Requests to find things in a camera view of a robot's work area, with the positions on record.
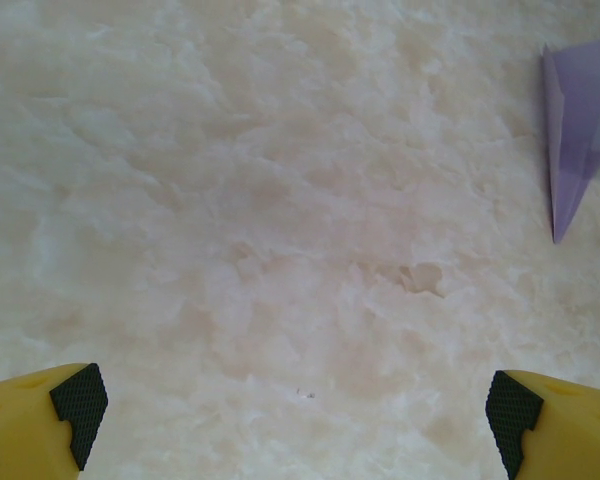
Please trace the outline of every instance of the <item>paper airplane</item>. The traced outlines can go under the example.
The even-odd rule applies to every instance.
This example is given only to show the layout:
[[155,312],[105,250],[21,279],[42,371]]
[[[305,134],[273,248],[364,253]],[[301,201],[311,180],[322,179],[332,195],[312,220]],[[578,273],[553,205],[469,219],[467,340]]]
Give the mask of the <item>paper airplane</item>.
[[553,241],[600,168],[600,41],[543,52]]

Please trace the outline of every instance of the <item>black rubber pad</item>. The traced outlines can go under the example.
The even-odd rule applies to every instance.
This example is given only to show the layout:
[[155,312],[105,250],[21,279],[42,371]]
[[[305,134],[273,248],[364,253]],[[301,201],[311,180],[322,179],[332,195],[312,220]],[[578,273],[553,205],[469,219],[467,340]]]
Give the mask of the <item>black rubber pad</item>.
[[71,453],[82,471],[109,403],[98,365],[86,366],[49,394],[60,421],[71,424]]
[[518,475],[524,459],[522,434],[533,430],[543,400],[503,371],[497,371],[487,398],[487,418],[509,479]]

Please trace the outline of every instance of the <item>black textured grip pad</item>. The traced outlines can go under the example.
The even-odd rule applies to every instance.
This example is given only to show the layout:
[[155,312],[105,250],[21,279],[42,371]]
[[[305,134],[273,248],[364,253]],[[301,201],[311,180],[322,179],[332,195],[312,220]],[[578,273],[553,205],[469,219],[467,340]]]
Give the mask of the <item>black textured grip pad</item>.
[[522,434],[536,426],[543,400],[503,371],[497,371],[487,398],[487,418],[509,479],[524,459]]
[[71,453],[82,471],[109,403],[98,365],[86,366],[49,394],[60,421],[71,424]]

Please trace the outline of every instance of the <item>white fluffy surface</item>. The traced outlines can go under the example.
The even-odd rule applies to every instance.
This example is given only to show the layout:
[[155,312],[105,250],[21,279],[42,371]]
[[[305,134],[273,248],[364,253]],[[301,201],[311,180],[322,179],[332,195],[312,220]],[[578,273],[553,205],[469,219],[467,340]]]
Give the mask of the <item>white fluffy surface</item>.
[[600,0],[0,0],[0,379],[100,364],[91,479],[504,479],[499,368],[600,388]]

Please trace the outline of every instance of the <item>purple paper airplane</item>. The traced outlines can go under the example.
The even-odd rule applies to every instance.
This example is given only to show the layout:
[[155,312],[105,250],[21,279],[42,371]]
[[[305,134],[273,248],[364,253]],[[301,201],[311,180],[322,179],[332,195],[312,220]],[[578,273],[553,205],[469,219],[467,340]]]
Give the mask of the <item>purple paper airplane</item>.
[[553,241],[560,243],[600,168],[600,41],[543,53]]

